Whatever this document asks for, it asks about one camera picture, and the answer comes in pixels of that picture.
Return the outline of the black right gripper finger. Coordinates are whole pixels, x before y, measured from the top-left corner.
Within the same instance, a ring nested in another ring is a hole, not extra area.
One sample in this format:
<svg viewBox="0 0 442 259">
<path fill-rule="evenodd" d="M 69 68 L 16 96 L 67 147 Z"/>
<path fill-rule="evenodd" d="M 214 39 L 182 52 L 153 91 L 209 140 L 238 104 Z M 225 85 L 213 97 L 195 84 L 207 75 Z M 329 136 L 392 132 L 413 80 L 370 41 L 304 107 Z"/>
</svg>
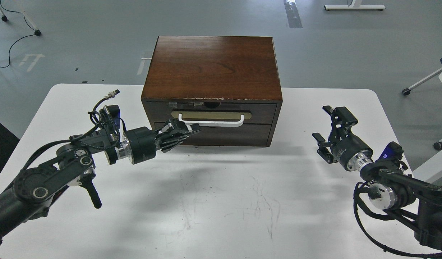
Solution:
<svg viewBox="0 0 442 259">
<path fill-rule="evenodd" d="M 328 163 L 333 164 L 337 162 L 334 155 L 328 150 L 329 147 L 333 146 L 331 141 L 326 141 L 320 133 L 313 133 L 313 138 L 317 141 L 318 149 L 317 153 Z"/>
<path fill-rule="evenodd" d="M 342 141 L 353 135 L 351 128 L 357 125 L 358 120 L 348 108 L 345 106 L 332 108 L 324 105 L 322 109 L 331 117 L 331 132 L 328 141 Z"/>
</svg>

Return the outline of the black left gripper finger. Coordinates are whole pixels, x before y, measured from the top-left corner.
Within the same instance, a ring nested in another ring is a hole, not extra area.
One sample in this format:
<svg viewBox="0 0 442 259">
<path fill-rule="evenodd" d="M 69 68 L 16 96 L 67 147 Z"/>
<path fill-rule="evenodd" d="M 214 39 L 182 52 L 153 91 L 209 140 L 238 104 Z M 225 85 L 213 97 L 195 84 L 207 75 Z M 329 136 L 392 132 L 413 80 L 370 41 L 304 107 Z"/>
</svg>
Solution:
<svg viewBox="0 0 442 259">
<path fill-rule="evenodd" d="M 157 137 L 169 139 L 172 137 L 190 136 L 193 128 L 177 119 L 168 119 L 165 122 L 156 122 Z"/>
<path fill-rule="evenodd" d="M 193 128 L 193 134 L 198 134 L 201 131 L 200 125 L 188 125 L 191 128 Z M 187 139 L 190 136 L 182 136 L 182 137 L 172 137 L 169 139 L 161 139 L 159 138 L 159 150 L 161 150 L 163 153 L 166 153 L 167 151 L 170 151 L 175 146 L 180 145 L 185 139 Z"/>
</svg>

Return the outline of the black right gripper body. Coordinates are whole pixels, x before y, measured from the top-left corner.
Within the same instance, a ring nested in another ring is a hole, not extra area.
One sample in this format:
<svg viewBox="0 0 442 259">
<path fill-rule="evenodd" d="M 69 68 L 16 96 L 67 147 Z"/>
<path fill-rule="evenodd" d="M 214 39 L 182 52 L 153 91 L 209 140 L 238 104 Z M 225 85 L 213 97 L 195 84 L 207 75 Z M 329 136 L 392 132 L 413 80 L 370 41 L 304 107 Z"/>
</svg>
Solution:
<svg viewBox="0 0 442 259">
<path fill-rule="evenodd" d="M 360 171 L 372 163 L 373 150 L 356 135 L 349 135 L 331 147 L 335 159 L 348 172 Z"/>
</svg>

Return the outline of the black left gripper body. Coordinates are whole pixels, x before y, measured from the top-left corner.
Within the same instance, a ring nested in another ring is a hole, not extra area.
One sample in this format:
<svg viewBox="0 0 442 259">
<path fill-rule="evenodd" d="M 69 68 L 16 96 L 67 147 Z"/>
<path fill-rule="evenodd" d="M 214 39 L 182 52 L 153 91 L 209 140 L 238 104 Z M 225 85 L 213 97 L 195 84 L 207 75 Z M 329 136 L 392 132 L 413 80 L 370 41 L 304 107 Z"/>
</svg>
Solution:
<svg viewBox="0 0 442 259">
<path fill-rule="evenodd" d="M 129 160 L 131 164 L 138 164 L 156 156 L 156 133 L 147 127 L 134 128 L 125 131 L 128 143 Z"/>
</svg>

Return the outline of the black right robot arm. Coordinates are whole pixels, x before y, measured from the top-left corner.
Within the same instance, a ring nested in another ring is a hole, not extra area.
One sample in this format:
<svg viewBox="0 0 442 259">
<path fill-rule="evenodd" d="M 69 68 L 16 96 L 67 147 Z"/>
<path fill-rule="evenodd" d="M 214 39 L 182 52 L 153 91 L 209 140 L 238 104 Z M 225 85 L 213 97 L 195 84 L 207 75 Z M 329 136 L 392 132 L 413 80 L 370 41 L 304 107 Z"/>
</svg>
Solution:
<svg viewBox="0 0 442 259">
<path fill-rule="evenodd" d="M 348 172 L 359 172 L 363 182 L 353 191 L 353 210 L 357 224 L 365 236 L 384 252 L 404 257 L 442 259 L 442 186 L 415 179 L 405 174 L 403 149 L 390 142 L 379 159 L 373 160 L 373 150 L 351 128 L 358 123 L 346 108 L 323 106 L 331 117 L 328 139 L 313 133 L 317 153 L 328 163 L 339 163 Z M 374 239 L 361 223 L 358 210 L 382 220 L 397 220 L 414 233 L 422 246 L 438 250 L 436 254 L 411 254 L 393 249 Z"/>
</svg>

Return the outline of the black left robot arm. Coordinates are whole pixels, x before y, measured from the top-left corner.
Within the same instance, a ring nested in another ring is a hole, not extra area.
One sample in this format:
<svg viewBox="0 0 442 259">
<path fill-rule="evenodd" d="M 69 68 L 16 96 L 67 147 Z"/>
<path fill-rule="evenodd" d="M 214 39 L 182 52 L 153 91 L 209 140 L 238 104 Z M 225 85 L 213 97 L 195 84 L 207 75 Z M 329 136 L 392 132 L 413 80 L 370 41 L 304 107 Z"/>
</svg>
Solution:
<svg viewBox="0 0 442 259">
<path fill-rule="evenodd" d="M 118 105 L 101 103 L 119 94 L 114 90 L 88 112 L 93 128 L 67 140 L 53 141 L 37 149 L 14 180 L 0 194 L 0 244 L 4 236 L 28 220 L 46 217 L 50 207 L 70 186 L 80 186 L 97 209 L 101 199 L 93 185 L 96 177 L 93 154 L 104 152 L 109 164 L 127 158 L 131 164 L 155 158 L 188 137 L 198 134 L 198 123 L 170 118 L 162 128 L 127 130 Z"/>
</svg>

